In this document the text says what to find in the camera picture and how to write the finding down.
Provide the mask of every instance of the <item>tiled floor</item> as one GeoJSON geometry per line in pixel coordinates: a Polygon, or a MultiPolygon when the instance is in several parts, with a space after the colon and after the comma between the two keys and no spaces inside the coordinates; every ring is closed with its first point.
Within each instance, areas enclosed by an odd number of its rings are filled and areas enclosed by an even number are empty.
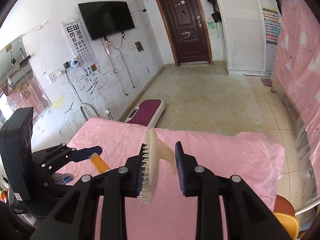
{"type": "Polygon", "coordinates": [[[278,93],[260,77],[228,75],[224,65],[194,65],[165,69],[141,98],[166,103],[156,127],[236,135],[263,132],[285,147],[286,160],[278,194],[296,208],[312,195],[315,184],[306,177],[295,147],[295,125],[278,93]]]}
{"type": "MultiPolygon", "coordinates": [[[[295,209],[300,208],[312,196],[315,182],[308,179],[306,167],[301,165],[298,158],[298,149],[295,146],[295,125],[287,108],[283,105],[280,95],[270,92],[260,77],[247,76],[252,92],[260,107],[260,111],[266,125],[266,135],[284,146],[286,161],[283,167],[283,176],[278,182],[278,194],[289,200],[295,209]]],[[[301,220],[309,215],[305,212],[298,215],[301,220]]]]}

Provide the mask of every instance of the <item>wooden bed leg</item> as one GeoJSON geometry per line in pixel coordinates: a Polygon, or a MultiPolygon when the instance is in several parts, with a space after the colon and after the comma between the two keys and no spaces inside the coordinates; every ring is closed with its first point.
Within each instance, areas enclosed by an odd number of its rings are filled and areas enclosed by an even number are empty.
{"type": "Polygon", "coordinates": [[[276,93],[278,88],[278,80],[276,77],[272,80],[271,93],[276,93]]]}

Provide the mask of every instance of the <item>yellow cylinder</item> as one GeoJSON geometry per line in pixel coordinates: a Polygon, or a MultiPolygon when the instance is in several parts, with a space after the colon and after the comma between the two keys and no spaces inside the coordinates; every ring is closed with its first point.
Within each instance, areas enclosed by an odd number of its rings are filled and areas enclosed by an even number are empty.
{"type": "Polygon", "coordinates": [[[89,157],[89,159],[100,174],[110,170],[109,166],[103,161],[103,159],[97,153],[93,153],[89,157]]]}

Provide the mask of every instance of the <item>door handle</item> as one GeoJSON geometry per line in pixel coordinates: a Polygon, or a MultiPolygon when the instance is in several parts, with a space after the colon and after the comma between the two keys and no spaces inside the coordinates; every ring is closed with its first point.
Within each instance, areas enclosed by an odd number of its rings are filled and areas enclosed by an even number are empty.
{"type": "Polygon", "coordinates": [[[197,20],[198,20],[198,25],[201,28],[202,27],[202,23],[201,23],[201,17],[200,15],[197,16],[197,20]]]}

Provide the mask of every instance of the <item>tv screen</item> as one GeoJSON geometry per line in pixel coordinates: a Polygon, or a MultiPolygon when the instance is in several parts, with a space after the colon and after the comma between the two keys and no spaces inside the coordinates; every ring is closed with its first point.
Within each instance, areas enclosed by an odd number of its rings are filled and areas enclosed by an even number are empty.
{"type": "Polygon", "coordinates": [[[78,6],[93,41],[135,28],[126,2],[89,2],[78,6]]]}

